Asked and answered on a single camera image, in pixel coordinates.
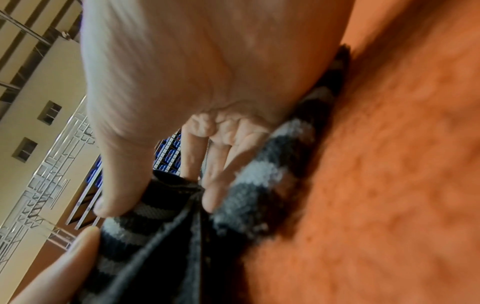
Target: orange fabric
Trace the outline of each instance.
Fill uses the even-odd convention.
[[[345,42],[299,220],[244,256],[252,301],[478,303],[480,1],[357,0]]]

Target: gray striped fabric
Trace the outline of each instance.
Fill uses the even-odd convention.
[[[137,207],[105,220],[96,268],[73,303],[248,302],[235,281],[236,257],[272,235],[295,206],[295,191],[328,125],[350,51],[330,68],[232,183],[212,215],[203,189],[154,172]]]

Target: hand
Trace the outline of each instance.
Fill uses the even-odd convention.
[[[40,273],[11,304],[66,304],[93,268],[99,243],[99,229],[86,228],[68,252]]]
[[[141,197],[156,143],[183,126],[181,175],[197,180],[208,138],[204,207],[327,68],[354,0],[89,0],[82,55],[88,115],[103,163],[95,212]]]

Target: window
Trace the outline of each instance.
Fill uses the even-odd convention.
[[[25,137],[16,149],[13,157],[25,163],[30,158],[30,155],[34,152],[36,147],[37,143],[35,141]]]
[[[38,117],[38,120],[43,121],[47,125],[51,125],[61,109],[61,106],[52,101],[49,101],[46,103],[46,106]]]

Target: metal pole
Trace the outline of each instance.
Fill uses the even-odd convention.
[[[10,21],[16,27],[20,28],[22,31],[26,32],[27,34],[32,35],[34,38],[36,38],[37,40],[41,41],[42,43],[48,45],[49,47],[52,46],[52,44],[47,39],[43,38],[39,34],[32,31],[30,28],[26,27],[25,25],[21,24],[17,20],[13,19],[9,14],[5,13],[4,11],[0,10],[0,17],[2,17],[3,19],[5,19],[7,21]]]
[[[20,87],[17,87],[16,85],[8,84],[8,83],[3,82],[3,81],[0,81],[0,87],[5,87],[7,89],[14,90],[14,91],[19,91],[20,90]]]

